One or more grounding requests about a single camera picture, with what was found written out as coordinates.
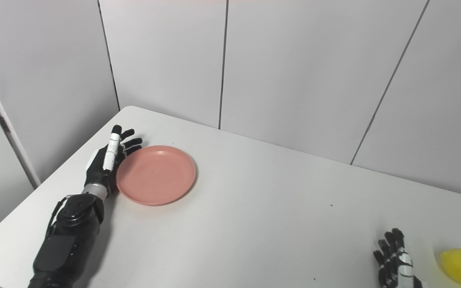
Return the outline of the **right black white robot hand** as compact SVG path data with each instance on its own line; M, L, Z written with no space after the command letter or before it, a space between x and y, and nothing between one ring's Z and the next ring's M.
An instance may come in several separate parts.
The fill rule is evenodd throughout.
M380 288L426 288L413 273L413 262L405 248L404 234L398 228L384 233L377 241L377 281Z

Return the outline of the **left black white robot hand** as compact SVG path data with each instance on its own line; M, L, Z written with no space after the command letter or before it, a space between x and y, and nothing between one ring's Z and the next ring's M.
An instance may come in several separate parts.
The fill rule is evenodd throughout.
M115 192L119 166L142 144L143 139L135 135L134 129L124 131L120 125L113 126L106 146L94 152L87 166L83 193L105 200Z

